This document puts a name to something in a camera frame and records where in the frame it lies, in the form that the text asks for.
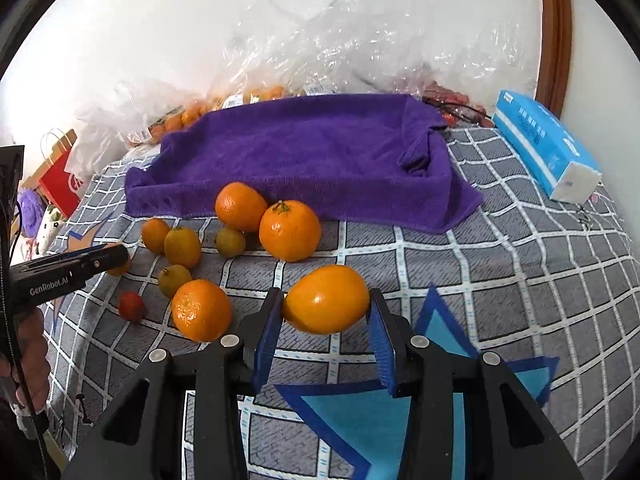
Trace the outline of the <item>person's left hand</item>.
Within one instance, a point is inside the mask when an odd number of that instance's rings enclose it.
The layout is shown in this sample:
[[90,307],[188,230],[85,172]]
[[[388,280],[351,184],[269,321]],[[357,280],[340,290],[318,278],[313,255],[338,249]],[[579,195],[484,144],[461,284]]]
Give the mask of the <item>person's left hand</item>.
[[18,342],[22,347],[22,367],[26,385],[36,412],[41,411],[49,396],[50,364],[48,344],[43,336],[43,314],[38,309],[26,316],[18,326]]

